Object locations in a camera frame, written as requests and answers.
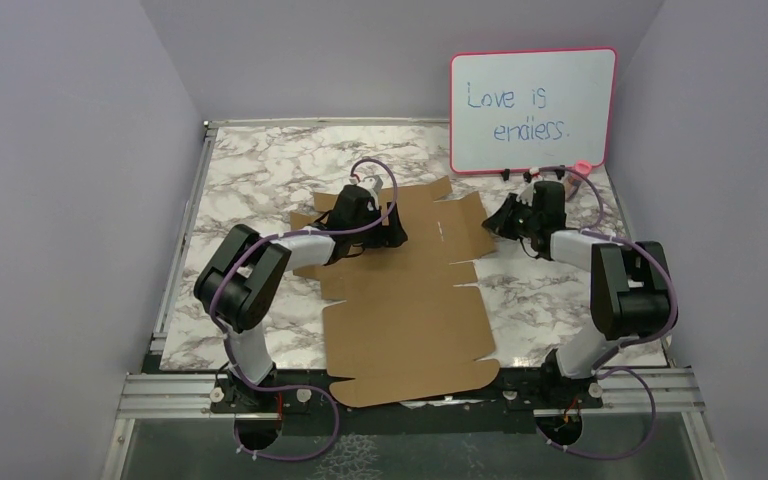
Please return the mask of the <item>brown cardboard box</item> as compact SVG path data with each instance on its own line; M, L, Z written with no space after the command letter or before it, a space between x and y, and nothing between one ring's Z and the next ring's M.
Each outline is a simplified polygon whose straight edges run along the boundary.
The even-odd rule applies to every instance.
M495 251L482 227L478 192L451 198L441 177L401 186L398 213L408 241L365 251L329 266L294 270L315 279L322 310L327 373L368 378L493 358L496 343L475 260Z

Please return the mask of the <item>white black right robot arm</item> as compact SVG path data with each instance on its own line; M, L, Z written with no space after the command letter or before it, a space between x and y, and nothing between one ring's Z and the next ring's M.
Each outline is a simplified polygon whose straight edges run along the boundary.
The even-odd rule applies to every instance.
M597 370L622 349L665 336L678 316L675 286L660 242L576 230L566 220L564 187L541 180L521 194L508 195L482 223L538 259L590 275L590 323L551 350L538 370L538 396L552 407L586 391Z

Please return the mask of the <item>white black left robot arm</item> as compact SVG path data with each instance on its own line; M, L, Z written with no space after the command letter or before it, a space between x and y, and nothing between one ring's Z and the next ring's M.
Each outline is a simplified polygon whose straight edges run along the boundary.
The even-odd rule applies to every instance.
M365 183L346 185L330 209L284 233L262 235L238 224L200 273L194 296L223 334L229 373L238 381L235 393L248 409L262 410L273 401L275 386L268 376L274 363L262 321L284 274L407 241L397 202L381 203L379 193Z

